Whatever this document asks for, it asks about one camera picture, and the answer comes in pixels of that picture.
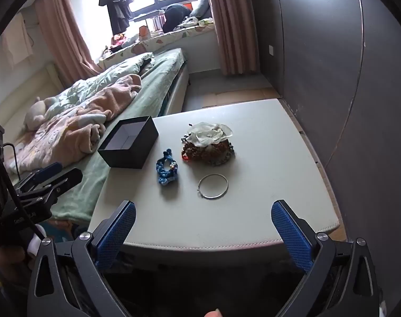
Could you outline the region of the person's hand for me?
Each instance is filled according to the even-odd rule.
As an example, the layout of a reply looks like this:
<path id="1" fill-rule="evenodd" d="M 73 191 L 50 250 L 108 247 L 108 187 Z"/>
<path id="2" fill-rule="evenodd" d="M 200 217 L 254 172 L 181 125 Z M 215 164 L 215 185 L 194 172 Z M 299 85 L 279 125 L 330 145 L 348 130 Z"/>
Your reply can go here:
<path id="1" fill-rule="evenodd" d="M 205 317 L 223 317 L 223 315 L 219 309 L 215 309 L 214 311 L 206 313 Z"/>

